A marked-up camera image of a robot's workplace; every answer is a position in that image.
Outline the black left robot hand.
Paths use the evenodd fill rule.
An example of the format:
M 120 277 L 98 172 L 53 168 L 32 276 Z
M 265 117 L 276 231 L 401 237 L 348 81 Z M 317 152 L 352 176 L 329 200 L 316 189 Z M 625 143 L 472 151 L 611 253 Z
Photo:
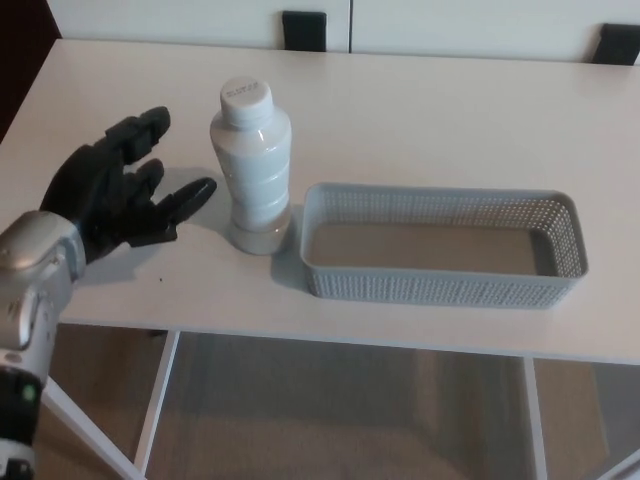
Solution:
M 177 227 L 213 196 L 217 182 L 196 179 L 155 203 L 164 165 L 151 159 L 126 172 L 147 154 L 171 125 L 169 110 L 154 107 L 129 116 L 93 144 L 79 147 L 54 175 L 40 205 L 77 228 L 91 264 L 123 243 L 144 247 L 173 242 Z

